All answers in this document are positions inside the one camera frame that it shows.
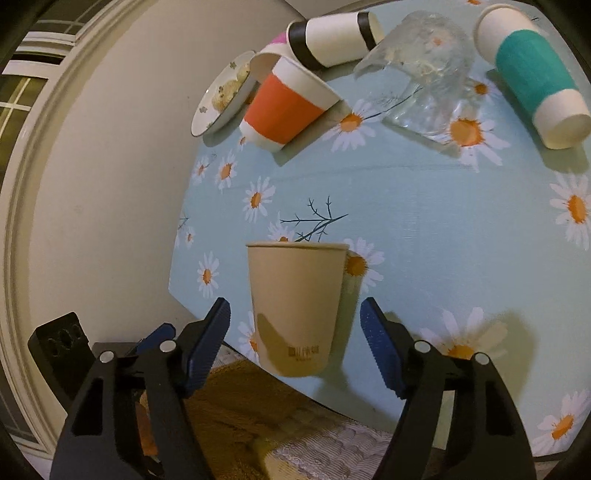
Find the person's left hand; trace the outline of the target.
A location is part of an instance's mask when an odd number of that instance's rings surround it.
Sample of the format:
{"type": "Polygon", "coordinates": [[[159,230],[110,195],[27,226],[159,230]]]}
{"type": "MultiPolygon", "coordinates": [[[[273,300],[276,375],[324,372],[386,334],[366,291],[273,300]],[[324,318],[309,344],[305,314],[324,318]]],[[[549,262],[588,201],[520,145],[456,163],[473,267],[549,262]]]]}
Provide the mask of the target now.
{"type": "Polygon", "coordinates": [[[158,448],[152,433],[146,392],[143,392],[135,403],[135,413],[143,454],[145,456],[157,456],[158,448]]]}

